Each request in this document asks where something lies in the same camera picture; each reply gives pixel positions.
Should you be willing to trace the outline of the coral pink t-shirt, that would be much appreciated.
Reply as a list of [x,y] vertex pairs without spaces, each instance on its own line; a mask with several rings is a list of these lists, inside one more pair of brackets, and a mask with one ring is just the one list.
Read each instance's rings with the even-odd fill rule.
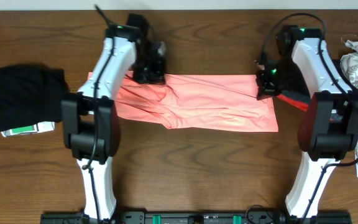
[[128,72],[115,100],[120,118],[167,129],[205,128],[276,133],[272,99],[258,100],[255,75],[173,75],[165,84],[139,84]]

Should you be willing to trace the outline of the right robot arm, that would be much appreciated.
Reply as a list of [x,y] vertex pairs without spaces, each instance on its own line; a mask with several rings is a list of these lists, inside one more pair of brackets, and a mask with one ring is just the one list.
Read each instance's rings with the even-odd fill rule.
[[285,203],[293,222],[312,223],[329,176],[358,142],[358,92],[331,59],[319,28],[283,26],[276,42],[280,58],[262,52],[257,62],[257,99],[306,102],[298,128],[301,164]]

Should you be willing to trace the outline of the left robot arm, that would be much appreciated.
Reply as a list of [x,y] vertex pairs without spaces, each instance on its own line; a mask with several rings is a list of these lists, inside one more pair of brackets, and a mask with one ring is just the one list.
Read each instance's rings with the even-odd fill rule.
[[121,140],[115,100],[126,73],[139,84],[165,82],[165,44],[148,38],[150,24],[141,14],[129,14],[125,24],[105,18],[101,56],[92,75],[62,99],[65,147],[83,177],[86,204],[81,223],[109,223],[116,208],[112,160]]

